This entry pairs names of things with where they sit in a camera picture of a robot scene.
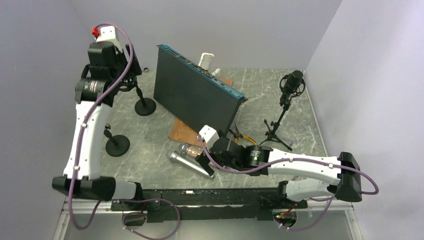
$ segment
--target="tabletop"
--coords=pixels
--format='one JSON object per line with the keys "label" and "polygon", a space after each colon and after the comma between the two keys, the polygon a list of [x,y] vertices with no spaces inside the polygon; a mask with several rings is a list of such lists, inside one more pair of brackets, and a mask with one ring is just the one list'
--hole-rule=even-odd
{"label": "tabletop", "polygon": [[[233,81],[233,88],[248,100],[234,118],[239,131],[260,143],[266,136],[264,119],[277,121],[281,112],[280,79],[293,70],[275,69],[221,69],[218,78]],[[153,98],[156,71],[150,69],[138,77],[138,86],[147,98]],[[135,89],[119,92],[114,99],[108,123],[113,135],[125,135],[130,148],[120,157],[101,152],[101,175],[118,180],[139,182],[144,189],[199,189],[199,188],[261,188],[276,187],[278,182],[291,180],[292,175],[249,176],[218,171],[214,179],[205,178],[182,165],[172,163],[165,156],[167,150],[178,150],[180,142],[169,139],[176,117],[156,102],[156,111],[149,116],[139,116],[134,105],[139,97]],[[323,143],[314,118],[308,95],[293,98],[277,131],[277,135],[290,139],[293,153],[325,156]],[[239,144],[249,145],[240,139]],[[265,142],[263,146],[288,152],[282,144]]]}

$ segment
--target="red connector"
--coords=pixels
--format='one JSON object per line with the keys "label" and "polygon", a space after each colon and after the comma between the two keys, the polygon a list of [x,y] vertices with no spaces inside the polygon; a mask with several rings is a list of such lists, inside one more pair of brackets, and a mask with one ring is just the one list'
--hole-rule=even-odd
{"label": "red connector", "polygon": [[94,36],[95,38],[97,38],[97,37],[99,36],[99,30],[98,30],[98,29],[96,29],[96,27],[95,27],[95,26],[93,26],[93,28],[91,29],[91,34],[93,34],[93,36]]}

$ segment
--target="wall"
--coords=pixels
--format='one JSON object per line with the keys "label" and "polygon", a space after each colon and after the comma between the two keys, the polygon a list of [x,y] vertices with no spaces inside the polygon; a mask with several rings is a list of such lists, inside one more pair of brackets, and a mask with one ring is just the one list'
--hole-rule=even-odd
{"label": "wall", "polygon": [[0,2],[0,239],[52,239],[92,42],[66,0]]}
{"label": "wall", "polygon": [[344,0],[306,69],[329,154],[353,153],[380,186],[354,205],[365,239],[424,239],[423,10]]}
{"label": "wall", "polygon": [[304,70],[342,0],[71,0],[87,29],[122,26],[140,64],[155,68],[156,45],[211,68]]}

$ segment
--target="round black base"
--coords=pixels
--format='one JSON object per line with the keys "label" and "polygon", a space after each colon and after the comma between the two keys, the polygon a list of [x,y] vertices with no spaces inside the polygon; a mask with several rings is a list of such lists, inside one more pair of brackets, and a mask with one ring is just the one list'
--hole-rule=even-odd
{"label": "round black base", "polygon": [[156,102],[153,99],[145,97],[144,101],[146,102],[146,106],[143,106],[141,100],[138,100],[135,103],[135,112],[140,116],[149,116],[156,110]]}
{"label": "round black base", "polygon": [[130,149],[130,140],[124,135],[113,136],[118,142],[116,146],[110,139],[106,142],[106,153],[112,157],[120,157]]}

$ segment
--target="black microphone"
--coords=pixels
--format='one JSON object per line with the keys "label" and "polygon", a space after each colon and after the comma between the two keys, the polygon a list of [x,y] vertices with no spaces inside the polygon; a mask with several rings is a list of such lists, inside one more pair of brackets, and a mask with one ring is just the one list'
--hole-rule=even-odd
{"label": "black microphone", "polygon": [[288,75],[287,81],[285,81],[285,85],[281,87],[281,82],[283,81],[284,77],[280,81],[280,89],[282,92],[281,97],[279,98],[279,104],[282,106],[287,100],[289,100],[289,97],[296,93],[299,86],[303,83],[303,73],[299,70],[296,70]]}

